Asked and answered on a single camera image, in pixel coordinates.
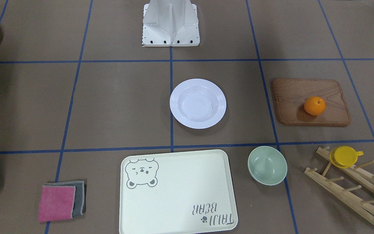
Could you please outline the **white round plate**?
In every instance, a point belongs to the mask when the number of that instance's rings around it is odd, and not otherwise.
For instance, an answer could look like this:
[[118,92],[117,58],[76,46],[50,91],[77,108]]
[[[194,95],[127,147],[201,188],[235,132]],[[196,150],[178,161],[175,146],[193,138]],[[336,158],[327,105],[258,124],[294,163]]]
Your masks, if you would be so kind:
[[223,91],[211,81],[189,79],[174,88],[169,99],[175,119],[192,129],[216,125],[227,110]]

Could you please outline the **grey cloth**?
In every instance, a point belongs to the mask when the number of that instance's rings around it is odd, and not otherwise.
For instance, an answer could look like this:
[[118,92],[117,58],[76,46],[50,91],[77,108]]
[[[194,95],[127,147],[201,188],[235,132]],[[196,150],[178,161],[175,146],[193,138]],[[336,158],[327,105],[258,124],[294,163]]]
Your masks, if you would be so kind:
[[53,185],[53,186],[75,186],[75,200],[74,200],[74,210],[72,213],[72,219],[78,216],[83,215],[84,201],[85,201],[85,185],[83,180],[74,180],[68,182],[55,182],[55,183],[46,183],[44,185]]

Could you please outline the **pink cloth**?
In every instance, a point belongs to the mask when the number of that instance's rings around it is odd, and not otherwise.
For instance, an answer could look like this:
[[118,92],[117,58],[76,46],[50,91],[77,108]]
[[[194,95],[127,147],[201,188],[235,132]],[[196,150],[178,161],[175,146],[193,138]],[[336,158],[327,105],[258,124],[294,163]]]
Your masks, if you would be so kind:
[[75,186],[43,185],[38,222],[72,219],[75,192]]

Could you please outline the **wooden peg drying rack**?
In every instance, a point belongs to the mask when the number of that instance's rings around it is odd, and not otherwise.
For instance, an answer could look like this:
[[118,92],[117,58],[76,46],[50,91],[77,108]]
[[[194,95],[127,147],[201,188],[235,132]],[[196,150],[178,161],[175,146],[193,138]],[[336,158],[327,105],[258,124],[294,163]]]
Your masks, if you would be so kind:
[[[308,167],[304,174],[374,226],[374,174],[365,170],[366,166],[374,164],[374,160],[361,164],[355,163],[349,168],[338,168],[329,159],[332,150],[329,147],[318,147],[316,153],[328,161],[326,168],[319,173],[316,168]],[[332,167],[344,172],[346,176],[357,182],[357,185],[343,188],[337,184],[344,179],[343,176],[328,178],[326,175]]]

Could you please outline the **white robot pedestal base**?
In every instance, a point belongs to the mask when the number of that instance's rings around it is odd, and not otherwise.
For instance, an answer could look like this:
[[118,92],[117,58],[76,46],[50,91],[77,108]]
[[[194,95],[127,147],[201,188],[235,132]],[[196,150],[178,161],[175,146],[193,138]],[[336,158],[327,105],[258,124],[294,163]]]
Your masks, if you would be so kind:
[[197,6],[190,0],[151,0],[143,6],[142,46],[199,46]]

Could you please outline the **brown wooden cutting board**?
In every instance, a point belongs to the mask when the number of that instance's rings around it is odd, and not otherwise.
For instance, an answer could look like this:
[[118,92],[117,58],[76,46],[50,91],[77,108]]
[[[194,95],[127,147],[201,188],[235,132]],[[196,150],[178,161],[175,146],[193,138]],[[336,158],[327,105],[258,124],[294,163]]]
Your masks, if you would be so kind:
[[[284,125],[348,126],[351,116],[338,81],[327,79],[276,78],[271,83],[275,115]],[[317,116],[307,113],[303,104],[318,96],[325,111]]]

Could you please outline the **green ceramic bowl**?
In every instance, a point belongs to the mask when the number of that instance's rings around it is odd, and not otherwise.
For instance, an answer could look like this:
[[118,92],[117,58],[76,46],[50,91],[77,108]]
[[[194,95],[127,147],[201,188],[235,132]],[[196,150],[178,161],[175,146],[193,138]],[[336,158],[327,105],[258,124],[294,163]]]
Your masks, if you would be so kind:
[[285,157],[279,150],[270,146],[254,148],[248,156],[247,168],[255,181],[266,186],[280,184],[288,172]]

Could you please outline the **yellow mug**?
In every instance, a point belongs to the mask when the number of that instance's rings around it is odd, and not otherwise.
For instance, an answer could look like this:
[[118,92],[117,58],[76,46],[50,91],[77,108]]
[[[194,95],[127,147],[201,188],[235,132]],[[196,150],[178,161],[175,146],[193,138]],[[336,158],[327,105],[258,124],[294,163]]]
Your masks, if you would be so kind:
[[329,159],[331,163],[338,168],[349,168],[353,166],[359,156],[364,155],[363,151],[356,151],[349,146],[340,146],[334,148],[330,154]]

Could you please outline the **cream bear tray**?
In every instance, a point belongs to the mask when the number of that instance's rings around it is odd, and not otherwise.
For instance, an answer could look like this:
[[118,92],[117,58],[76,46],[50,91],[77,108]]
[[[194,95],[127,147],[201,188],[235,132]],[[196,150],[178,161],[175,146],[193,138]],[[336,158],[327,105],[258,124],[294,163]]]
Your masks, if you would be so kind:
[[126,157],[120,234],[197,234],[238,225],[230,162],[220,149]]

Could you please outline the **orange fruit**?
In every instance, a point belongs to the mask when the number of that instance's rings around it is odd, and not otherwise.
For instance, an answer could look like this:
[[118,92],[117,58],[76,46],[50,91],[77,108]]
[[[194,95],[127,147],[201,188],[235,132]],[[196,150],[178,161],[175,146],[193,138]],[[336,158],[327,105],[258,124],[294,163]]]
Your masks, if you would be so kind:
[[308,114],[318,116],[325,111],[326,103],[321,97],[311,96],[306,99],[303,108]]

